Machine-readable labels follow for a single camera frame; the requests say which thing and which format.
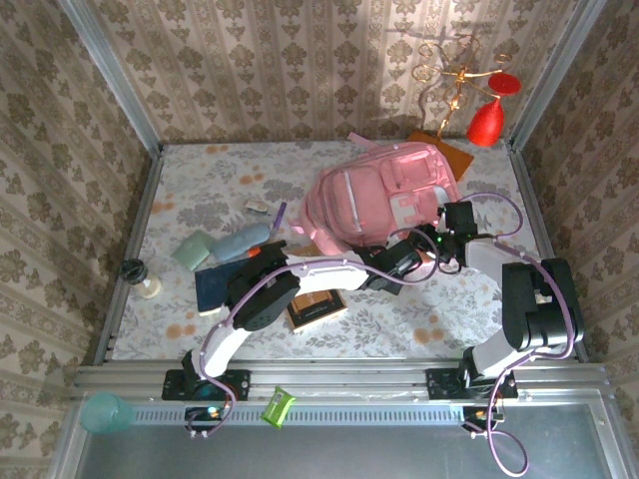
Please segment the pink backpack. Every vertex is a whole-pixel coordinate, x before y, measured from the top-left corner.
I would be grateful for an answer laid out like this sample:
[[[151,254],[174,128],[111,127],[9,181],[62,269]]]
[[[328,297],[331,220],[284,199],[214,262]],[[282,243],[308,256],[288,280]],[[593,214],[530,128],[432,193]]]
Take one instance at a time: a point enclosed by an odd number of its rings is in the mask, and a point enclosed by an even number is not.
[[[322,253],[383,245],[397,230],[435,225],[438,208],[460,199],[453,170],[436,146],[382,146],[355,133],[348,138],[365,152],[322,170],[291,222]]]

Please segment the blue-grey pencil case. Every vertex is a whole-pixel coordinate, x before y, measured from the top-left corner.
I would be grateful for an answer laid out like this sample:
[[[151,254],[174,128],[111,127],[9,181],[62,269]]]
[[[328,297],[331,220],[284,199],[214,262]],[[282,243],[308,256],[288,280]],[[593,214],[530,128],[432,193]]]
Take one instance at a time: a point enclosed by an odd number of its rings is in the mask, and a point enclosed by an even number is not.
[[[215,260],[219,262],[227,261],[242,255],[256,245],[266,242],[270,236],[271,227],[269,224],[251,224],[221,239],[214,239],[209,251]]]

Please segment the dark blue book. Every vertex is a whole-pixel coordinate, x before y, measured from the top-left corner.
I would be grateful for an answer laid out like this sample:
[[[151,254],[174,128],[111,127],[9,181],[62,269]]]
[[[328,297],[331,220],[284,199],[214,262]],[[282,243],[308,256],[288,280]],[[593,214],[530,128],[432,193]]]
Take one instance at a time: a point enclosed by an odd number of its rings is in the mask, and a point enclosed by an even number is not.
[[[196,300],[199,316],[218,312],[227,298],[228,282],[249,260],[227,262],[195,272]]]

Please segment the red cone ornament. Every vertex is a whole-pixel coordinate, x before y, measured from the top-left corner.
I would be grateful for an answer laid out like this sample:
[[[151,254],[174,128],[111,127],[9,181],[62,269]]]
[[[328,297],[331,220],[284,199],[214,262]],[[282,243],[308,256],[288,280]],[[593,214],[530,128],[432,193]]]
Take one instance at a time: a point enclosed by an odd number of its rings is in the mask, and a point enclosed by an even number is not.
[[[505,114],[499,98],[481,107],[468,127],[466,137],[479,147],[491,147],[499,139]]]

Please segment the red disc ornament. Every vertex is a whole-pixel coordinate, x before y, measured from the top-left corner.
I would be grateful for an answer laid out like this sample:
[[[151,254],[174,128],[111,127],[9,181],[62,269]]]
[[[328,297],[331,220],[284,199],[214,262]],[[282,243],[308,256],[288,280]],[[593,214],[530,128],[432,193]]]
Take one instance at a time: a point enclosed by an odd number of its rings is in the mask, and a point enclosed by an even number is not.
[[[516,95],[522,88],[517,77],[504,72],[491,75],[488,79],[488,86],[500,97]]]

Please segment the small black controller board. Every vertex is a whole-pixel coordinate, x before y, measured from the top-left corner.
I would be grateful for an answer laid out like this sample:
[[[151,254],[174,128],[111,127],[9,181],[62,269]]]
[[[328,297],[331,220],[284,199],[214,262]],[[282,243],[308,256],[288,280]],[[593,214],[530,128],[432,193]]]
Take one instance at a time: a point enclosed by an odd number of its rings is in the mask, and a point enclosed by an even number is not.
[[[494,428],[497,424],[505,421],[505,413],[498,407],[493,406],[490,425]],[[469,433],[484,434],[487,430],[487,408],[464,406],[462,408],[463,421],[461,427]]]
[[[222,420],[223,414],[216,406],[188,408],[185,412],[185,428],[192,439],[208,438]]]

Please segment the small green box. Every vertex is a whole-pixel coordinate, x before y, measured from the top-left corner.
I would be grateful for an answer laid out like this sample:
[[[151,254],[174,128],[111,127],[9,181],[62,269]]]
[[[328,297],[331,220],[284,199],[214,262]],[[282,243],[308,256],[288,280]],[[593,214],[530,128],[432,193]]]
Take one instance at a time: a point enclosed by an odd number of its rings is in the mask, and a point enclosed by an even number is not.
[[[295,401],[296,398],[293,395],[276,386],[274,394],[262,415],[262,419],[271,426],[281,429]]]

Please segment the grey metal sheet panel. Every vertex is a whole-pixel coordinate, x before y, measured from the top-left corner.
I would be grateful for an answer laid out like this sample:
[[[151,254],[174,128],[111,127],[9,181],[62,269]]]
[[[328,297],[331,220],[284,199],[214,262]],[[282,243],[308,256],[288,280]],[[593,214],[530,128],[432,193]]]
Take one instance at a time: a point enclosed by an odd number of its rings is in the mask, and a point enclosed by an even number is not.
[[[183,426],[75,425],[47,479],[639,479],[613,412],[511,405],[493,441],[460,425],[284,426],[245,406],[210,438]]]

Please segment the floral table cloth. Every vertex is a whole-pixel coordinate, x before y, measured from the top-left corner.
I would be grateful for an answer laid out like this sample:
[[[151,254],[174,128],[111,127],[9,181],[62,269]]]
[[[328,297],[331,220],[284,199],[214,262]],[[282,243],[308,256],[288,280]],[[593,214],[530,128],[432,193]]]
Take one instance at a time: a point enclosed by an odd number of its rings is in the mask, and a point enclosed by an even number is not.
[[[350,141],[169,147],[140,250],[162,288],[150,299],[129,296],[112,358],[181,359],[199,346],[219,317],[198,313],[195,276],[174,258],[180,243],[256,223],[249,201],[264,203],[269,219],[284,210],[293,221],[319,171],[359,154]],[[500,328],[501,294],[488,276],[469,268],[417,276],[399,295],[345,292],[345,312],[298,332],[281,317],[253,333],[238,358],[458,358]]]

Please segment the small bottle black cap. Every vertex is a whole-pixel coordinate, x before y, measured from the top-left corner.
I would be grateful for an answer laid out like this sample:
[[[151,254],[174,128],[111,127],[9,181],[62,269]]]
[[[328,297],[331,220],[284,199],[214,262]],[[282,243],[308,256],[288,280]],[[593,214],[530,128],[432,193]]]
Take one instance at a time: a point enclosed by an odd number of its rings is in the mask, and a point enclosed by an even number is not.
[[[138,258],[124,260],[121,265],[120,276],[142,298],[152,298],[162,288],[160,278],[151,272],[148,266]]]

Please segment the teal plastic cup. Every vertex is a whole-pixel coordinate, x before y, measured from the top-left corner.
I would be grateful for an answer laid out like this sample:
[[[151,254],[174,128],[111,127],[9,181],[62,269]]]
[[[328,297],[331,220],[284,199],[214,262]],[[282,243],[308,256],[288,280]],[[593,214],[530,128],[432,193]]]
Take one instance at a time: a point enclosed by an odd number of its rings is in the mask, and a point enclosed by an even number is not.
[[[84,403],[80,415],[82,427],[96,434],[124,431],[134,421],[133,406],[120,396],[107,392],[91,396]]]

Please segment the aluminium side rail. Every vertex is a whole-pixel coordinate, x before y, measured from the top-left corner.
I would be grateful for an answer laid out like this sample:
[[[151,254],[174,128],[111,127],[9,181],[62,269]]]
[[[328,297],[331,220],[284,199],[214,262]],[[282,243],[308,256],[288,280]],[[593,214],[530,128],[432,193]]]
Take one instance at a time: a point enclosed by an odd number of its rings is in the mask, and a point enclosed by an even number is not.
[[[509,143],[506,144],[506,148],[538,252],[542,257],[555,257],[555,251],[523,157],[521,153],[516,151]]]
[[[163,147],[160,146],[159,153],[152,157],[152,162],[145,178],[143,193],[127,242],[124,259],[136,258],[140,253],[163,166]],[[128,296],[129,286],[118,275],[114,293],[106,313],[103,330],[97,342],[90,365],[99,366],[108,359],[110,351],[113,348],[112,341],[117,338]]]

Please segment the aluminium front frame rail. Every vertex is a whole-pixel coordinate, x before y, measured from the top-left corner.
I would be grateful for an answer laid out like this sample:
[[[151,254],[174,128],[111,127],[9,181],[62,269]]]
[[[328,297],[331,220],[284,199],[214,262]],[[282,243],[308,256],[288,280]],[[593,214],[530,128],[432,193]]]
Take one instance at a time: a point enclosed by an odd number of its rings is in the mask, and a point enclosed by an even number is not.
[[[169,360],[109,361],[82,366],[75,392],[113,392],[134,402],[159,400],[166,372],[181,364]],[[249,401],[264,402],[280,386],[308,404],[408,404],[428,400],[427,372],[458,368],[456,360],[425,359],[275,359],[235,360],[229,369],[250,373]],[[595,393],[614,396],[614,387],[601,364],[537,360],[514,371],[519,400],[555,402],[586,398]]]

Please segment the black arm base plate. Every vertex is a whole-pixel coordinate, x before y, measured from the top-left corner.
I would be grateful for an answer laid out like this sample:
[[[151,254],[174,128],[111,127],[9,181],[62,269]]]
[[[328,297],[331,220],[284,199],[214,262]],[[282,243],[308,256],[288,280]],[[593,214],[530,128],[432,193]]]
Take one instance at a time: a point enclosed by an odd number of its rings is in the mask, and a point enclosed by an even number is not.
[[[471,379],[458,368],[426,369],[425,379],[431,400],[487,399],[496,383],[495,379]]]
[[[248,399],[251,385],[248,370],[227,370],[217,380],[231,389],[237,400]],[[206,379],[191,378],[184,369],[171,369],[165,375],[161,397],[165,401],[223,401],[227,393]]]

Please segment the aluminium frame post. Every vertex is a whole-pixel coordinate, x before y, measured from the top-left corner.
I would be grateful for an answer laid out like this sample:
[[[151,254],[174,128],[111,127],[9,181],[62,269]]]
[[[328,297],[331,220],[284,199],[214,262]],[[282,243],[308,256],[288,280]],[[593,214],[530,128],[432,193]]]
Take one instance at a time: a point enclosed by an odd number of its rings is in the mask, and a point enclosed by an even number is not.
[[[508,146],[512,151],[522,151],[606,3],[607,0],[577,0],[539,81],[509,135]]]
[[[122,108],[138,139],[153,161],[162,155],[162,143],[149,115],[144,109],[141,96],[135,92],[126,75],[122,62],[116,55],[107,31],[99,23],[89,4],[89,0],[59,0],[64,13],[84,42],[96,67],[104,77],[108,87]]]

